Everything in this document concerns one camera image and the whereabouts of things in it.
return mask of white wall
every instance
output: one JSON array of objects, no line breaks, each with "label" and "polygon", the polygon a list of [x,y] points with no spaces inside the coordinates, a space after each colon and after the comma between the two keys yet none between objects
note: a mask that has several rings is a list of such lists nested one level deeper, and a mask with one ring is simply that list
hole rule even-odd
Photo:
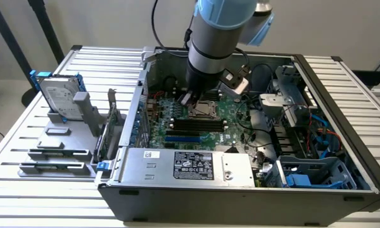
[{"label": "white wall", "polygon": [[[156,30],[165,46],[180,47],[193,0],[160,0]],[[153,0],[45,0],[66,53],[73,44],[156,45],[150,29]],[[272,0],[275,23],[261,47],[245,50],[340,56],[351,68],[372,69],[380,59],[380,0]],[[0,0],[30,66],[54,70],[56,62],[26,0]],[[0,36],[0,78],[24,75]]]}]

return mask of slotted metal table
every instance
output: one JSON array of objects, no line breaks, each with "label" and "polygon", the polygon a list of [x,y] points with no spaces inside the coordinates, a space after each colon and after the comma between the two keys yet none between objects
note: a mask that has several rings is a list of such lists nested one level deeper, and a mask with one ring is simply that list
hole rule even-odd
[{"label": "slotted metal table", "polygon": [[[126,113],[142,69],[141,53],[141,49],[81,47],[70,50],[54,73],[84,75],[92,104],[102,113],[108,112],[108,89],[116,89],[117,107]],[[379,100],[343,62],[331,57],[305,59],[380,164]],[[48,110],[38,93],[0,143],[0,227],[203,227],[118,221],[93,179],[18,177],[18,164],[25,161],[26,151],[36,145],[49,121]],[[329,227],[380,228],[380,210],[356,212]]]}]

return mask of black pole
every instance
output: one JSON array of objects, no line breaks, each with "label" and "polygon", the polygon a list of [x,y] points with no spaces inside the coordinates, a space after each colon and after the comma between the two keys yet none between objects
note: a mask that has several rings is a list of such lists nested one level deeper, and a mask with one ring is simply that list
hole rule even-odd
[{"label": "black pole", "polygon": [[37,21],[40,23],[40,26],[44,30],[45,33],[45,37],[57,61],[57,64],[61,63],[62,59],[64,59],[64,52],[61,49],[61,46],[58,44],[58,40],[56,37],[56,33],[50,24],[50,20],[46,14],[46,9],[45,9],[45,3],[44,0],[28,0],[29,5],[32,7],[32,10],[36,13],[37,16]]},{"label": "black pole", "polygon": [[29,72],[30,72],[30,65],[26,61],[25,55],[22,53],[22,50],[20,48],[20,45],[17,43],[17,40],[13,36],[12,30],[6,24],[6,21],[4,19],[4,16],[0,12],[0,34],[5,40],[6,46],[12,51],[12,55],[14,57],[14,59],[17,60],[17,63],[20,65],[21,71],[25,75],[25,78],[32,86],[32,88],[24,93],[22,98],[21,98],[21,102],[24,104],[24,106],[26,107],[32,101],[32,99],[34,98],[38,90],[36,89],[34,83],[30,80],[29,77]]}]

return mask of power supply label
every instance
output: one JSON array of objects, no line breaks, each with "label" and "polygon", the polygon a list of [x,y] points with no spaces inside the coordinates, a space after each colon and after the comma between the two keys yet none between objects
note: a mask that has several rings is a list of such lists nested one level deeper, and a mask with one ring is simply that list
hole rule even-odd
[{"label": "power supply label", "polygon": [[188,180],[215,180],[212,153],[174,152],[173,177]]}]

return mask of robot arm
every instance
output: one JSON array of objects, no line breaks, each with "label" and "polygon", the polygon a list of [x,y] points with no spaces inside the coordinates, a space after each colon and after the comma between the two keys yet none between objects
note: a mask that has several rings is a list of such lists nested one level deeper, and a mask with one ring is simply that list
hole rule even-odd
[{"label": "robot arm", "polygon": [[239,42],[259,46],[273,20],[268,0],[198,0],[194,9],[186,66],[188,92],[180,102],[197,102],[216,88],[241,94],[248,85],[249,66],[224,74]]}]

